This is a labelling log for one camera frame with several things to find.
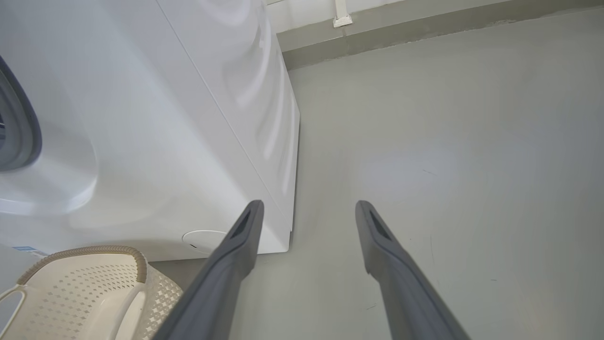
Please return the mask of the white washing machine body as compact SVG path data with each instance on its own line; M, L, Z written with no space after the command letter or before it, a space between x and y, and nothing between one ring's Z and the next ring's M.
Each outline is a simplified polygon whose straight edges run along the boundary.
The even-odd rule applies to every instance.
M0 173L0 243L203 258L261 200L259 254L293 232L300 112L265 0L0 0L0 55L42 151Z

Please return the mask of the cream perforated laundry basket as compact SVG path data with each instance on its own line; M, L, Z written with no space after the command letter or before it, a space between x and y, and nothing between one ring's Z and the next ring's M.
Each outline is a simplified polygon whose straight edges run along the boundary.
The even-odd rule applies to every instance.
M20 299L0 340L153 340L183 289L130 246L51 254L0 295Z

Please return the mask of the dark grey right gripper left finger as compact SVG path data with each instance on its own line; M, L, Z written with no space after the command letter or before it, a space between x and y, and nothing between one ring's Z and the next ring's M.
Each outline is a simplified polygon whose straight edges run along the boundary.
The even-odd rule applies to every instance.
M254 269L265 205L249 202L152 340L229 340L240 286Z

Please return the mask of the blue energy label sticker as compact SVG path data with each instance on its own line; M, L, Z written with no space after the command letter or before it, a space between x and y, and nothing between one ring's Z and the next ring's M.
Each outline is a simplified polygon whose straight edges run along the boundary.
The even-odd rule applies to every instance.
M19 250L21 252L25 252L25 253L28 253L28 254L31 254L32 256L36 256L38 258L45 258L45 257L48 256L47 253L42 252L41 250L37 250L37 249L35 249L33 247L30 247L30 246L15 246L15 247L13 247L13 249Z

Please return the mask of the round white filter cover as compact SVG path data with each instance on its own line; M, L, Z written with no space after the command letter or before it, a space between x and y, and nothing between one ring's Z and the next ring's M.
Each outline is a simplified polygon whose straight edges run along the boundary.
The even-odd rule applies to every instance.
M222 243L227 235L228 233L223 231L194 230L184 234L182 241L190 249L207 258Z

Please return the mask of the grey rubber door gasket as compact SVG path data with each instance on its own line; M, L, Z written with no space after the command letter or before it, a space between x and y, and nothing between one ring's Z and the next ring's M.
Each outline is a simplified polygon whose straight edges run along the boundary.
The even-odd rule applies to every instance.
M31 166L41 151L42 134L36 112L0 55L0 173Z

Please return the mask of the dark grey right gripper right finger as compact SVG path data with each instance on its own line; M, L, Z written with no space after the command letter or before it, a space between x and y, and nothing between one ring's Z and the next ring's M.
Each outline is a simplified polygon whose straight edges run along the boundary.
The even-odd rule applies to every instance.
M392 340L470 340L375 207L356 203L355 220L367 273L380 286Z

